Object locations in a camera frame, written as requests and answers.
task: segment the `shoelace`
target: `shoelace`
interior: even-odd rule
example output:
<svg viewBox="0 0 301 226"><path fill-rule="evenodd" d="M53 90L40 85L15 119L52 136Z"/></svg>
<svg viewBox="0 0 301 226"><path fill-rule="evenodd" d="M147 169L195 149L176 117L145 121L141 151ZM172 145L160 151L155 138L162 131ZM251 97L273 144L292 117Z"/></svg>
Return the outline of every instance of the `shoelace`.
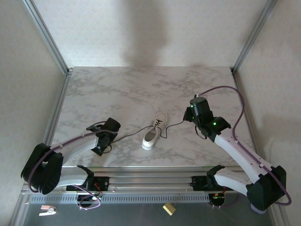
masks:
<svg viewBox="0 0 301 226"><path fill-rule="evenodd" d="M159 120L159 119L156 119L156 120L157 120L157 122L156 122L156 124L155 124L155 127L158 126L158 125L160 125L161 122L163 122L163 121L161 121L161 120Z"/></svg>

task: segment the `shoe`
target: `shoe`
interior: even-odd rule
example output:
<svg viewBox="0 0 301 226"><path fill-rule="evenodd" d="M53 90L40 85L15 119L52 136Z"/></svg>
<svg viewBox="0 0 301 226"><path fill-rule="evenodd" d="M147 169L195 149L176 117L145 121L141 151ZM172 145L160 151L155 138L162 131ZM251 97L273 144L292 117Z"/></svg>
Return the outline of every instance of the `shoe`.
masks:
<svg viewBox="0 0 301 226"><path fill-rule="evenodd" d="M145 133L142 140L142 148L145 150L151 150L155 146L157 140L160 138L160 132L163 131L167 124L166 112L157 113L152 119L152 122L153 127L151 127Z"/></svg>

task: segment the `marble surface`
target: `marble surface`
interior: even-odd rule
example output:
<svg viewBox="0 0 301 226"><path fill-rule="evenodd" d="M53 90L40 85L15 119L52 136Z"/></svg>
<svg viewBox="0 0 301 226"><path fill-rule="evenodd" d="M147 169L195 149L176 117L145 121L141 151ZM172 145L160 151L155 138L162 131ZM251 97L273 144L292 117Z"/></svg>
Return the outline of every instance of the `marble surface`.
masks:
<svg viewBox="0 0 301 226"><path fill-rule="evenodd" d="M53 143L78 135L92 123L109 117L121 124L116 139L150 125L159 111L167 112L168 125L179 123L194 94L220 85L235 86L228 67L75 67ZM234 125L241 110L234 91L214 90L205 97L215 116ZM150 151L141 147L145 131L112 144L112 151L102 157L86 151L65 165L237 166L216 144L199 138L192 123L171 127L168 139L160 138ZM244 118L237 135L252 145Z"/></svg>

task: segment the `white wall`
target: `white wall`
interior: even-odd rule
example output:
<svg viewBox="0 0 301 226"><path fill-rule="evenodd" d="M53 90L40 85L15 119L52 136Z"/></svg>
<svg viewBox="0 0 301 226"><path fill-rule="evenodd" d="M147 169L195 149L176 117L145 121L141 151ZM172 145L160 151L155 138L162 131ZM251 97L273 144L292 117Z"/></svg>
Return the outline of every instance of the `white wall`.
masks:
<svg viewBox="0 0 301 226"><path fill-rule="evenodd" d="M34 0L71 66L232 66L267 0Z"/></svg>
<svg viewBox="0 0 301 226"><path fill-rule="evenodd" d="M239 73L259 152L287 172L293 203L281 210L292 226L300 225L300 0L278 0Z"/></svg>
<svg viewBox="0 0 301 226"><path fill-rule="evenodd" d="M0 225L8 225L21 171L42 142L63 74L21 0L0 7Z"/></svg>

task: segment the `white sneaker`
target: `white sneaker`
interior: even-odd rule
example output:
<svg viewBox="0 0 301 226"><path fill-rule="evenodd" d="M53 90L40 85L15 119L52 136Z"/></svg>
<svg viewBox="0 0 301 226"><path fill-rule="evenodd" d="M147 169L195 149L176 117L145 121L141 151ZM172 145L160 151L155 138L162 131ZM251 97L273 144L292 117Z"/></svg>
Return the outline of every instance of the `white sneaker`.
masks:
<svg viewBox="0 0 301 226"><path fill-rule="evenodd" d="M166 112L157 113L152 119L152 122L153 127L149 128L142 140L142 148L145 150L152 149L155 146L157 140L160 138L160 129L163 131L164 127L167 124Z"/></svg>

